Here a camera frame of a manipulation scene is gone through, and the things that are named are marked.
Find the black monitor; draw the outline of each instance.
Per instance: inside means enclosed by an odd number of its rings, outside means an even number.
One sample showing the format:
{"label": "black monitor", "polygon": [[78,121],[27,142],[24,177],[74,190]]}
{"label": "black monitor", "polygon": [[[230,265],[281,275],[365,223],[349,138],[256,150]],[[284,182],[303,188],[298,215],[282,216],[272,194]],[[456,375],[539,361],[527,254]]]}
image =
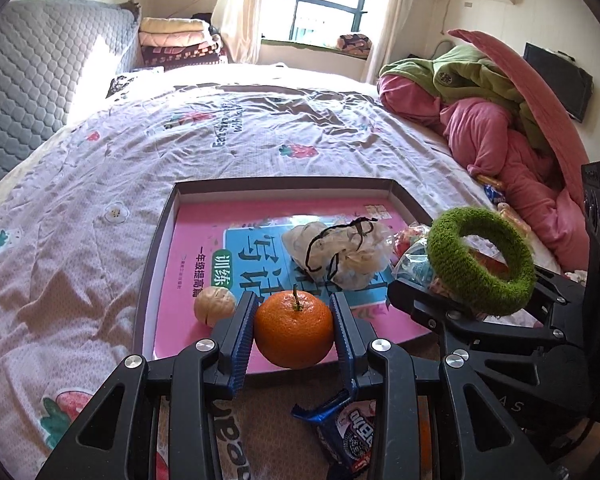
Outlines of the black monitor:
{"label": "black monitor", "polygon": [[525,48],[526,62],[551,87],[569,115],[581,123],[593,92],[593,78],[566,54],[560,54],[562,56],[530,43]]}

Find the white curtain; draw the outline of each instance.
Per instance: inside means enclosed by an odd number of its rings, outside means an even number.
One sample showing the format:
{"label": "white curtain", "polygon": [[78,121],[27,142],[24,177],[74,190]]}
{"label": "white curtain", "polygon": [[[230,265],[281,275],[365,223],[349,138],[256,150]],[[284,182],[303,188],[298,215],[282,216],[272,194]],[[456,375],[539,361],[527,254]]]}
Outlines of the white curtain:
{"label": "white curtain", "polygon": [[256,63],[260,54],[262,0],[218,0],[211,22],[236,63]]}
{"label": "white curtain", "polygon": [[362,82],[375,84],[382,66],[389,62],[395,40],[404,27],[413,0],[386,0],[384,22],[377,38],[371,38],[371,53],[366,60]]}

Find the metal bolt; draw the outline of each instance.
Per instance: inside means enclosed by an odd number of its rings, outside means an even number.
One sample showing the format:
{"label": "metal bolt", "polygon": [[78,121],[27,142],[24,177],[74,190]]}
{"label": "metal bolt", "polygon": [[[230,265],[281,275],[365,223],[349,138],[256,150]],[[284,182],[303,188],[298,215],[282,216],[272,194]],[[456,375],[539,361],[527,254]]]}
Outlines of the metal bolt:
{"label": "metal bolt", "polygon": [[142,358],[139,355],[130,355],[125,359],[127,368],[138,368],[142,364]]}
{"label": "metal bolt", "polygon": [[465,361],[469,360],[469,352],[467,352],[465,349],[463,348],[459,348],[458,350],[454,351],[455,355],[459,355],[462,359],[464,359]]}
{"label": "metal bolt", "polygon": [[373,348],[376,352],[386,352],[389,348],[391,348],[391,343],[389,343],[386,339],[376,339],[371,343],[371,348]]}
{"label": "metal bolt", "polygon": [[462,368],[464,359],[457,354],[449,354],[445,357],[445,363],[452,368]]}
{"label": "metal bolt", "polygon": [[196,350],[200,352],[209,352],[214,349],[216,343],[213,339],[201,339],[196,343]]}

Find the bed sheet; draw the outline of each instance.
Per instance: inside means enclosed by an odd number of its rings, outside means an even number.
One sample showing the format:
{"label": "bed sheet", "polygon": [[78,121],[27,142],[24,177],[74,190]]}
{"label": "bed sheet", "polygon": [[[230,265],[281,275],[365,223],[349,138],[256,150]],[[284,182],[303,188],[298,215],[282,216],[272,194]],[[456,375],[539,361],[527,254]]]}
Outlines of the bed sheet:
{"label": "bed sheet", "polygon": [[[0,183],[0,460],[15,480],[34,478],[128,355],[174,181],[372,176],[398,181],[434,218],[492,207],[441,137],[377,97],[340,76],[187,67],[108,99]],[[545,249],[536,255],[559,270]]]}

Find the green fuzzy ring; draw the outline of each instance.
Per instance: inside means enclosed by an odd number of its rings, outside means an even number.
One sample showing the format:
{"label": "green fuzzy ring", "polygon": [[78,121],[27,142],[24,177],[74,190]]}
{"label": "green fuzzy ring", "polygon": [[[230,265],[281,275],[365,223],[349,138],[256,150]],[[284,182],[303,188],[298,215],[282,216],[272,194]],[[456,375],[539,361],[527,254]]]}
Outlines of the green fuzzy ring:
{"label": "green fuzzy ring", "polygon": [[[469,254],[462,237],[492,242],[509,266],[509,281],[490,274]],[[427,240],[429,262],[446,287],[474,312],[508,316],[524,308],[536,284],[531,252],[506,220],[486,209],[459,207],[441,215]]]}

